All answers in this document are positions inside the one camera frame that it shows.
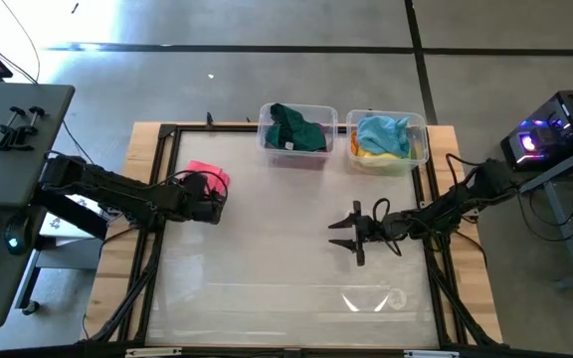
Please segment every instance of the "gray desk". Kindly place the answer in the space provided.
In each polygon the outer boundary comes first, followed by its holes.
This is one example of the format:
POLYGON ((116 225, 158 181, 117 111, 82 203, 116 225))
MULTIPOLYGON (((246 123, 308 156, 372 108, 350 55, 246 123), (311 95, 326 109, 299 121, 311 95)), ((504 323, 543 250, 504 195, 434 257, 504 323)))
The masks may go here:
MULTIPOLYGON (((8 121, 11 105, 24 110, 37 105, 48 114, 46 118, 37 120, 39 134, 29 142, 35 150, 0 152, 0 326, 10 310, 31 253, 10 255, 3 242, 3 231, 8 219, 19 208, 28 205, 41 173, 44 153, 52 148, 74 91, 71 86, 0 84, 0 124, 8 121)), ((13 126, 28 123, 29 118, 26 117, 17 119, 13 126)), ((33 213, 36 236, 45 211, 35 208, 33 213)))

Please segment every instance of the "plastic bin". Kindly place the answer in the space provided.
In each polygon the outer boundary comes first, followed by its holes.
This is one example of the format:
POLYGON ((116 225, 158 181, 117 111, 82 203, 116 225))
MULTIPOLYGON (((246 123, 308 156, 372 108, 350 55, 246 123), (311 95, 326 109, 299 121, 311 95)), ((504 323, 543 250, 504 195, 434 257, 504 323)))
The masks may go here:
POLYGON ((417 113, 394 112, 381 110, 351 110, 346 116, 346 150, 350 165, 353 169, 377 175, 401 175, 428 161, 428 140, 426 138, 426 120, 417 113), (408 140, 410 141, 410 156, 405 159, 363 158, 354 155, 350 150, 350 136, 357 130, 360 119, 385 115, 394 119, 408 116, 408 140))
POLYGON ((321 169, 331 156, 337 142, 337 111, 332 107, 323 105, 282 104, 300 112, 307 122, 317 123, 321 126, 326 139, 326 151, 309 152, 267 148, 267 130, 274 124, 271 119, 271 106, 274 103, 267 103, 260 109, 258 149, 267 153, 271 163, 279 167, 321 169))

